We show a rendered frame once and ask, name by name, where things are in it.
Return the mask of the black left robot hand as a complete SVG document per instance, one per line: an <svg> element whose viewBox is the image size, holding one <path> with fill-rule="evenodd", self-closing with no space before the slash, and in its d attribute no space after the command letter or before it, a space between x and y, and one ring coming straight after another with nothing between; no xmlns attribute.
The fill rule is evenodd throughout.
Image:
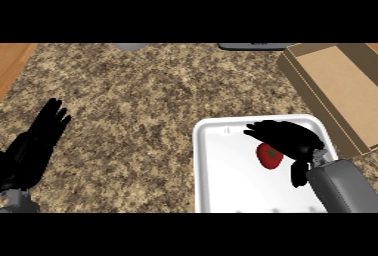
<svg viewBox="0 0 378 256"><path fill-rule="evenodd" d="M7 150L0 151L0 192L27 190L40 182L69 121L62 101L52 98L28 131L18 135Z"/></svg>

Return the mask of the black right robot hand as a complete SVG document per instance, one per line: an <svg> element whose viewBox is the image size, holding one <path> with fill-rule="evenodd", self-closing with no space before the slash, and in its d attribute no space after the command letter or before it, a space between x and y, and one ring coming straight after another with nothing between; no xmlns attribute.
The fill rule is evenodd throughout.
<svg viewBox="0 0 378 256"><path fill-rule="evenodd" d="M244 134L255 138L294 160L291 183L295 188L307 184L306 173L315 154L325 151L325 144L316 133L288 121L263 120L247 125Z"/></svg>

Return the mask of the red tomato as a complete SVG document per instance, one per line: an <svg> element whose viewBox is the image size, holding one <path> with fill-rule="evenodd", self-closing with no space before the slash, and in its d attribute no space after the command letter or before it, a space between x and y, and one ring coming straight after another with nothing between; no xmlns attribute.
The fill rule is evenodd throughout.
<svg viewBox="0 0 378 256"><path fill-rule="evenodd" d="M281 165L284 154L267 143L258 145L255 154L261 166L269 170L276 169Z"/></svg>

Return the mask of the white tray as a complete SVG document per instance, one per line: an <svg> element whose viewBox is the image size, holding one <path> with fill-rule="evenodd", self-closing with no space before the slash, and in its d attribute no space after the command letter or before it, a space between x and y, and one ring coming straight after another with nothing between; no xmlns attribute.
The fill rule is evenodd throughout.
<svg viewBox="0 0 378 256"><path fill-rule="evenodd" d="M312 130L325 143L325 160L338 159L319 119L309 114L208 118L193 128L195 211L198 213L322 213L310 186L291 184L285 158L269 170L257 159L260 141L244 134L263 120L288 121Z"/></svg>

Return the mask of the cardboard box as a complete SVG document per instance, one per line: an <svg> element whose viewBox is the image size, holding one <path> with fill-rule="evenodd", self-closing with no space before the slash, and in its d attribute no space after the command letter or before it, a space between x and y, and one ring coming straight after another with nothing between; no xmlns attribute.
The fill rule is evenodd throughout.
<svg viewBox="0 0 378 256"><path fill-rule="evenodd" d="M346 158L378 150L378 52L366 43L298 43L278 66Z"/></svg>

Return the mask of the dark grey appliance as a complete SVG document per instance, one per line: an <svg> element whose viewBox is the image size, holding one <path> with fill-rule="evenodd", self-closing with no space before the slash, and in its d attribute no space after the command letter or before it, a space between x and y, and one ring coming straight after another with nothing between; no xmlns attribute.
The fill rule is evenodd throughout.
<svg viewBox="0 0 378 256"><path fill-rule="evenodd" d="M217 43L229 51L282 51L295 43Z"/></svg>

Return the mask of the grey rounded object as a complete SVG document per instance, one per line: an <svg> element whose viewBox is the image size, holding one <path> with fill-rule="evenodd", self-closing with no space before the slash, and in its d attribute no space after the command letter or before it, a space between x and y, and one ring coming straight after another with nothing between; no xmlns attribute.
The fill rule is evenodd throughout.
<svg viewBox="0 0 378 256"><path fill-rule="evenodd" d="M114 43L114 46L124 51L136 51L146 45L148 43Z"/></svg>

